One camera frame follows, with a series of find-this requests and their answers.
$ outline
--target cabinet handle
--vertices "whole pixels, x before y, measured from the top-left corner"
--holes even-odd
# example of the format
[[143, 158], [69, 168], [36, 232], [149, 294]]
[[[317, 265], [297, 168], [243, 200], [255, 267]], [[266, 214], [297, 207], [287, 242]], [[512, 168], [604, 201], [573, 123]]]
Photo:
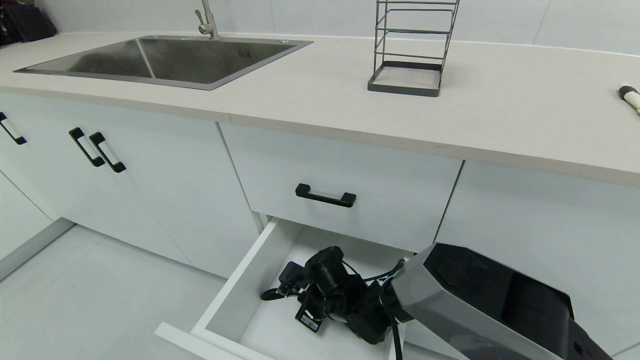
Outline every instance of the cabinet handle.
[[311, 186], [307, 184], [298, 184], [296, 188], [296, 196], [303, 197], [305, 199], [326, 202], [327, 204], [333, 204], [338, 206], [344, 206], [345, 208], [353, 207], [353, 203], [356, 202], [356, 194], [344, 193], [341, 199], [333, 199], [322, 195], [314, 195], [311, 192]]
[[91, 159], [91, 155], [89, 155], [89, 153], [84, 149], [84, 147], [78, 141], [78, 139], [84, 136], [84, 132], [80, 130], [79, 127], [69, 131], [69, 135], [71, 136], [72, 139], [74, 139], [74, 142], [76, 143], [76, 145], [78, 145], [82, 153], [86, 156], [87, 159], [89, 159], [89, 161], [94, 167], [101, 167], [104, 165], [104, 160], [100, 156], [97, 156], [95, 159]]
[[2, 128], [6, 131], [6, 133], [9, 134], [9, 136], [13, 139], [13, 141], [15, 141], [16, 144], [22, 145], [22, 144], [26, 143], [27, 140], [25, 138], [23, 138], [22, 136], [18, 136], [17, 138], [14, 138], [13, 135], [11, 135], [9, 130], [2, 123], [2, 121], [4, 121], [4, 120], [6, 120], [6, 116], [4, 115], [4, 113], [0, 113], [0, 126], [2, 126]]
[[98, 131], [95, 134], [89, 135], [89, 139], [93, 143], [93, 146], [95, 146], [95, 148], [98, 149], [98, 152], [100, 153], [100, 155], [102, 155], [102, 157], [107, 161], [107, 164], [109, 164], [109, 167], [111, 167], [113, 172], [123, 172], [124, 170], [127, 169], [127, 167], [125, 167], [121, 161], [118, 161], [115, 164], [112, 163], [111, 160], [109, 160], [107, 155], [104, 153], [104, 151], [102, 151], [102, 149], [100, 148], [100, 144], [105, 142], [107, 139], [104, 138], [104, 135], [100, 131]]

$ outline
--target faucet handle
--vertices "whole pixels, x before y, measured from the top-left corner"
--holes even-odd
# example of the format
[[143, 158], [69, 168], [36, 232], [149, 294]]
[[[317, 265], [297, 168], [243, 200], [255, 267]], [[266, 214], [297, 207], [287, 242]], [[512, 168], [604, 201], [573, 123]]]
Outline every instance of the faucet handle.
[[204, 21], [202, 20], [202, 14], [198, 9], [196, 9], [196, 16], [198, 17], [198, 20], [200, 20], [200, 25], [204, 25]]

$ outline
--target kitchen sink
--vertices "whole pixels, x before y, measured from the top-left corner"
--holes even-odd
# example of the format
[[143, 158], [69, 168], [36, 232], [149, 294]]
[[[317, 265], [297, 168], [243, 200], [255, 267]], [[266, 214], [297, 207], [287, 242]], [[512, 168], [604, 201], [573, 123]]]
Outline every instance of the kitchen sink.
[[311, 44], [255, 38], [148, 36], [16, 70], [213, 90]]

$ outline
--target countertop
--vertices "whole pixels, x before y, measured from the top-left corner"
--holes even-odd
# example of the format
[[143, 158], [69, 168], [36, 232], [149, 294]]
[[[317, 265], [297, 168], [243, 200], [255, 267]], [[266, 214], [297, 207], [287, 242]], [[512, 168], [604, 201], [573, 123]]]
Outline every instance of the countertop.
[[[437, 98], [367, 91], [373, 39], [312, 40], [213, 91], [13, 70], [145, 35], [75, 33], [0, 49], [0, 91], [324, 136], [640, 187], [640, 56], [452, 42]], [[420, 52], [427, 43], [396, 40]]]

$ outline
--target wire rack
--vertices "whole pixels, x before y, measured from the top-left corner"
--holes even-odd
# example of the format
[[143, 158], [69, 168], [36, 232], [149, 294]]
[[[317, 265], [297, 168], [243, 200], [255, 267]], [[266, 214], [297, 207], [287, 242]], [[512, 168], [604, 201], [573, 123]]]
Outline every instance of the wire rack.
[[[376, 37], [373, 54], [373, 76], [367, 83], [367, 89], [376, 92], [389, 92], [395, 94], [419, 95], [437, 97], [440, 95], [440, 83], [442, 82], [442, 72], [449, 51], [449, 42], [453, 26], [458, 14], [458, 5], [460, 0], [450, 1], [430, 1], [430, 0], [376, 0]], [[422, 13], [448, 13], [451, 17], [451, 23], [448, 28], [440, 30], [432, 29], [404, 29], [390, 28], [387, 26], [388, 19], [393, 13], [398, 12], [422, 12]], [[418, 54], [390, 53], [387, 52], [387, 36], [390, 33], [399, 34], [416, 34], [424, 37], [432, 37], [434, 35], [445, 36], [444, 53], [439, 56], [426, 56]], [[398, 61], [386, 60], [386, 56], [413, 58], [414, 61]], [[376, 83], [378, 76], [385, 68], [404, 68], [418, 69], [434, 72], [437, 75], [437, 86], [435, 87], [414, 87], [402, 85], [386, 85]]]

